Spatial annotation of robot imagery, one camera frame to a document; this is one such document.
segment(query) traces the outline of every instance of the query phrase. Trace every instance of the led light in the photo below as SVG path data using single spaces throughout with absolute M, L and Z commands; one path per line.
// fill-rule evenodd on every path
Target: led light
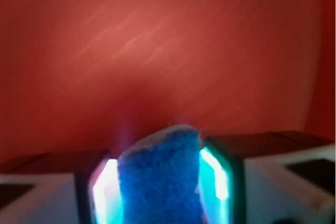
M 227 175 L 218 160 L 206 149 L 201 150 L 201 157 L 207 162 L 215 173 L 216 197 L 221 200 L 228 198 Z
M 97 223 L 122 223 L 123 209 L 116 159 L 107 161 L 92 191 Z

